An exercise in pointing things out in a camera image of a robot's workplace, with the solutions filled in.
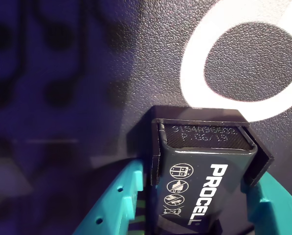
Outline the turquoise gripper finger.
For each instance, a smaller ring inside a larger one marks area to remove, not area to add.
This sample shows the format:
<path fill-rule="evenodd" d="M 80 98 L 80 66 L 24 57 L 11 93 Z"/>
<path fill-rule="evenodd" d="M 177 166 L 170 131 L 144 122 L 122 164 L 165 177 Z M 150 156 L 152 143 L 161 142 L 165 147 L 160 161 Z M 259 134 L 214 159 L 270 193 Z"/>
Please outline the turquoise gripper finger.
<path fill-rule="evenodd" d="M 292 195 L 269 173 L 255 187 L 241 184 L 247 197 L 247 219 L 256 235 L 292 235 Z"/>
<path fill-rule="evenodd" d="M 74 231 L 75 235 L 125 235 L 143 191 L 143 163 L 132 160 L 116 176 Z"/>

